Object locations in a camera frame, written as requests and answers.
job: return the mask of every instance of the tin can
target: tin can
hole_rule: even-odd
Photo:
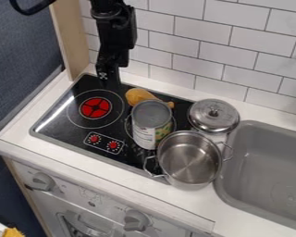
[[[172,131],[172,110],[161,101],[145,100],[131,111],[132,135],[141,148],[154,150]]]

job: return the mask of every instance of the pot lid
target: pot lid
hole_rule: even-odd
[[[206,99],[191,106],[189,121],[195,129],[200,131],[227,133],[237,127],[240,114],[234,106],[225,101]]]

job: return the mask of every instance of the sink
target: sink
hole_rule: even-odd
[[[246,120],[214,185],[227,204],[296,229],[296,132]]]

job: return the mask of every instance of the black stovetop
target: black stovetop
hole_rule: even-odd
[[[131,117],[125,93],[132,86],[107,88],[98,78],[81,78],[31,128],[31,135],[64,146],[104,162],[142,169],[147,156],[155,151],[140,148],[130,137]],[[187,119],[190,101],[154,93],[165,102],[173,101],[177,131],[191,128]],[[158,173],[158,167],[150,165]]]

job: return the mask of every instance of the red knob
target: red knob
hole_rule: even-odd
[[[112,149],[116,149],[118,146],[118,143],[117,142],[111,142],[109,147],[112,148]]]
[[[93,136],[93,137],[91,137],[91,142],[97,143],[99,141],[99,139],[100,138],[98,136]]]

